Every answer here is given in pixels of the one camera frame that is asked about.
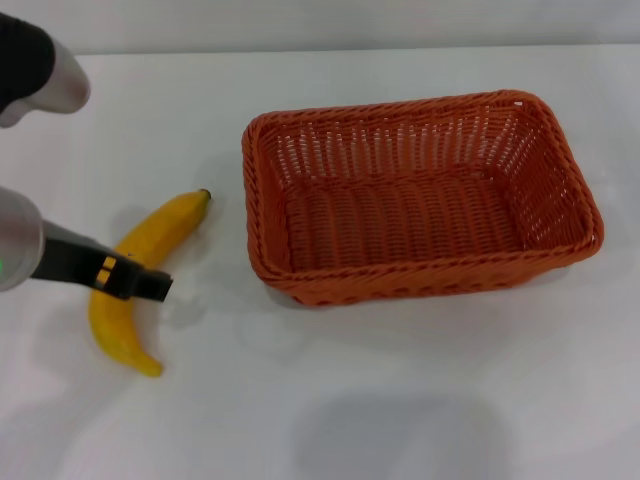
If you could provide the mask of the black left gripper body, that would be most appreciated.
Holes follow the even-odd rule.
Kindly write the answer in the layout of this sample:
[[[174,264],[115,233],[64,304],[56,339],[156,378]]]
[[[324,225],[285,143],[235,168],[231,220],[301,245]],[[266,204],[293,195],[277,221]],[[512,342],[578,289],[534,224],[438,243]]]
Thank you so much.
[[[140,264],[49,221],[43,234],[44,249],[33,279],[78,284],[122,300],[139,297]]]

